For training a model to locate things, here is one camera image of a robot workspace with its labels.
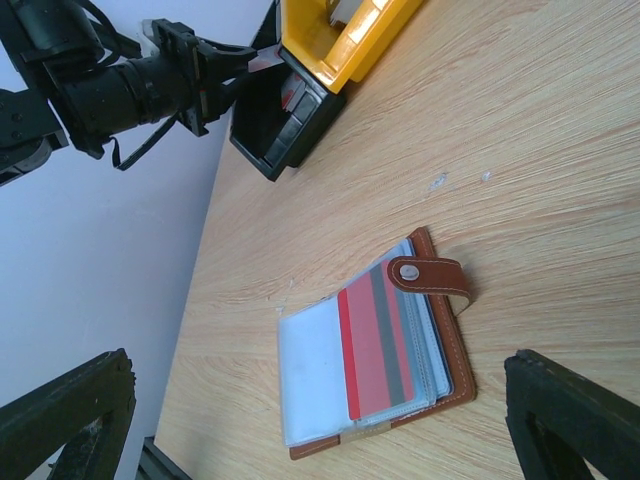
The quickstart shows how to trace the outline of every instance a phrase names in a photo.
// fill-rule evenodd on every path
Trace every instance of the wooden table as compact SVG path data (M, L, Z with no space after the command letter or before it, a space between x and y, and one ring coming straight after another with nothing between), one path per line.
M227 145L158 446L194 479L521 478L503 361L523 347L640 403L639 17L432 0L303 168L272 184ZM478 293L477 400L290 461L278 318L419 225Z

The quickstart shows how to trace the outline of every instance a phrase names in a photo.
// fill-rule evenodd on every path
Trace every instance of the red card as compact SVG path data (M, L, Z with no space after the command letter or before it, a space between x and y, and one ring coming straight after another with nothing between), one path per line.
M349 418L360 418L414 398L396 290L388 261L338 294Z

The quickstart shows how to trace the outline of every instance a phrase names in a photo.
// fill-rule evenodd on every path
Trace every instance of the small stain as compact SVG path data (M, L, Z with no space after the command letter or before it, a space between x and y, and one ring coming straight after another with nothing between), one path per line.
M443 173L436 178L431 185L429 185L429 191L433 192L435 189L440 188L447 181L447 174Z

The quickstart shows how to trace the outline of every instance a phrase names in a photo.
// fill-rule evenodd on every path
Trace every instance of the robotic arm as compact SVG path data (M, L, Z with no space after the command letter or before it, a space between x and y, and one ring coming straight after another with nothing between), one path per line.
M85 11L99 22L90 21ZM89 0L0 0L0 39L28 89L0 89L0 185L43 165L68 140L91 157L116 142L113 165L126 170L175 122L194 135L220 118L247 85L252 48L195 36L181 23L153 20L158 54L139 57ZM105 47L111 50L106 58ZM115 63L121 56L128 60ZM167 118L125 162L114 134Z

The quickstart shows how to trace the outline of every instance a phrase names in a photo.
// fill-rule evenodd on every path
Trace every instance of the white wall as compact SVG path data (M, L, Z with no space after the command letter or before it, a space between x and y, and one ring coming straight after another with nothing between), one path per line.
M270 1L96 3L130 36L164 17L247 44ZM0 88L24 88L4 50ZM0 188L0 405L126 348L138 404L117 478L133 478L155 433L227 120L200 139L175 126L125 173L69 147ZM121 134L123 154L156 127Z

